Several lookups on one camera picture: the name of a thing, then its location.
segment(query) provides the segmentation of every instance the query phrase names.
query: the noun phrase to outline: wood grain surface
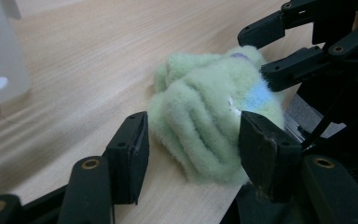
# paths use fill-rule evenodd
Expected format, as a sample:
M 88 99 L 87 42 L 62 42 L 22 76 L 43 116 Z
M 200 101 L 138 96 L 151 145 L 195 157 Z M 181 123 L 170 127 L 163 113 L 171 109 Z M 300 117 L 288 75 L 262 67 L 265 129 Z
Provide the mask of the wood grain surface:
M 147 109 L 157 66 L 174 52 L 224 53 L 246 25 L 280 9 L 269 0 L 18 0 L 12 21 L 32 81 L 0 105 L 0 194 L 28 203 L 68 182 L 76 161 L 101 155 L 124 118 Z M 262 52 L 309 47 L 311 26 Z M 288 93 L 283 106 L 290 102 Z M 240 186 L 197 186 L 151 137 L 139 205 L 117 223 L 219 223 Z

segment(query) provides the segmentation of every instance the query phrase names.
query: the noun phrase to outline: green plush toy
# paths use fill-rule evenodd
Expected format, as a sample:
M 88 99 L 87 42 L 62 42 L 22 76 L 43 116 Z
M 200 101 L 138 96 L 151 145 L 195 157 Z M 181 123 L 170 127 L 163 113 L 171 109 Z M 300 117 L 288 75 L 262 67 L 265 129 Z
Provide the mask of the green plush toy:
M 173 54 L 155 76 L 148 109 L 150 132 L 196 183 L 243 184 L 248 177 L 238 152 L 241 111 L 261 114 L 283 128 L 282 97 L 259 70 L 256 48 L 225 55 Z

